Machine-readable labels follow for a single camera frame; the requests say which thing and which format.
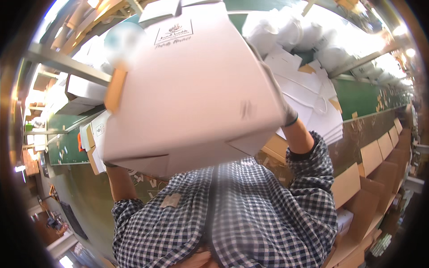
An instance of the flattened white box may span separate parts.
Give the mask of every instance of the flattened white box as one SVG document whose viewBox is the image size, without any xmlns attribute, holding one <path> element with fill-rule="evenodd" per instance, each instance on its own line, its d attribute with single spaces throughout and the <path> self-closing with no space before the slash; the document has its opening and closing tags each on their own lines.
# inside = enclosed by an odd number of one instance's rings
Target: flattened white box
<svg viewBox="0 0 429 268">
<path fill-rule="evenodd" d="M 173 175 L 254 155 L 284 123 L 223 2 L 184 7 L 145 32 L 107 121 L 105 161 Z"/>
</svg>

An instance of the white string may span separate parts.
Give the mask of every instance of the white string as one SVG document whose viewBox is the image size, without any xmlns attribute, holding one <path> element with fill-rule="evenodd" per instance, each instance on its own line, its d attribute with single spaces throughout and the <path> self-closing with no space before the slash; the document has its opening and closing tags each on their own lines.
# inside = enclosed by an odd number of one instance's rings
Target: white string
<svg viewBox="0 0 429 268">
<path fill-rule="evenodd" d="M 323 100 L 323 102 L 325 103 L 325 110 L 324 110 L 324 111 L 322 111 L 322 109 L 320 109 L 320 108 L 316 108 L 316 107 L 314 107 L 313 105 L 310 105 L 310 104 L 308 104 L 308 103 L 305 103 L 305 102 L 303 102 L 303 101 L 301 101 L 301 100 L 299 100 L 299 99 L 295 98 L 294 96 L 292 96 L 292 95 L 290 95 L 290 94 L 287 94 L 287 93 L 285 93 L 285 92 L 283 92 L 283 91 L 282 91 L 282 93 L 283 93 L 284 95 L 286 95 L 286 96 L 288 96 L 289 98 L 293 99 L 293 100 L 294 100 L 294 101 L 296 101 L 297 103 L 304 105 L 305 107 L 312 108 L 312 109 L 313 109 L 316 113 L 318 113 L 318 114 L 326 114 L 326 113 L 328 112 L 328 103 L 327 103 L 327 100 L 326 100 L 326 98 L 325 98 L 324 96 L 322 96 L 321 94 L 319 94 L 319 93 L 317 93 L 316 91 L 312 90 L 311 88 L 306 87 L 306 86 L 304 86 L 304 85 L 303 85 L 303 84 L 301 84 L 301 83 L 298 83 L 297 81 L 295 81 L 295 80 L 293 80 L 293 79 L 290 79 L 290 78 L 288 78 L 288 77 L 284 77 L 284 76 L 279 75 L 279 74 L 277 74 L 277 75 L 278 75 L 278 76 L 281 76 L 281 77 L 283 77 L 283 78 L 285 78 L 285 79 L 287 79 L 287 80 L 290 80 L 290 81 L 294 82 L 295 84 L 298 84 L 298 85 L 300 85 L 301 87 L 303 87 L 303 88 L 305 88 L 305 89 L 309 90 L 310 92 L 312 92 L 312 93 L 316 94 L 316 95 L 317 95 L 319 98 L 321 98 L 321 99 Z"/>
</svg>

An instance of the rolled-up sleeve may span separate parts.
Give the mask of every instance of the rolled-up sleeve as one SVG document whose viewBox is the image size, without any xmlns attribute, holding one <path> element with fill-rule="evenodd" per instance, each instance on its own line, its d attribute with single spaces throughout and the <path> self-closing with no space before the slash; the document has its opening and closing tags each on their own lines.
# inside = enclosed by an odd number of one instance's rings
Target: rolled-up sleeve
<svg viewBox="0 0 429 268">
<path fill-rule="evenodd" d="M 145 204 L 140 199 L 123 199 L 115 202 L 112 215 L 115 221 L 115 235 L 113 237 L 113 255 L 116 256 L 117 249 L 121 246 L 122 239 L 127 229 L 129 219 Z"/>
<path fill-rule="evenodd" d="M 295 177 L 290 192 L 320 241 L 324 259 L 330 253 L 338 232 L 337 211 L 331 191 L 333 166 L 323 138 L 316 132 L 310 133 L 315 143 L 312 151 L 303 157 L 288 149 L 286 160 Z"/>
</svg>

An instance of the skin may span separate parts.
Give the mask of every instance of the skin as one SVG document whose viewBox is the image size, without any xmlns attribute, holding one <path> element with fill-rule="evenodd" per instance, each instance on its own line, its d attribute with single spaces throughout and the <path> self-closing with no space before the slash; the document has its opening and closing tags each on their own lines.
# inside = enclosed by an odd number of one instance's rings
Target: skin
<svg viewBox="0 0 429 268">
<path fill-rule="evenodd" d="M 314 139 L 300 119 L 291 126 L 283 127 L 282 130 L 292 152 L 305 154 L 313 148 Z M 114 201 L 138 198 L 133 181 L 126 168 L 106 167 L 106 169 Z"/>
</svg>

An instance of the checkered shirt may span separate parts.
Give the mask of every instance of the checkered shirt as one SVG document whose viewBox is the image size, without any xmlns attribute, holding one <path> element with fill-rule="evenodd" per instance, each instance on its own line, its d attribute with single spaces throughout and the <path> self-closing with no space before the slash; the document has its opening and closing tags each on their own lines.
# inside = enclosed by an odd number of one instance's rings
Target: checkered shirt
<svg viewBox="0 0 429 268">
<path fill-rule="evenodd" d="M 337 234 L 333 167 L 323 139 L 287 163 L 289 189 L 252 157 L 176 174 L 150 202 L 115 203 L 113 252 L 121 267 L 168 267 L 209 245 L 220 267 L 319 267 Z M 160 208 L 181 194 L 176 208 Z"/>
</svg>

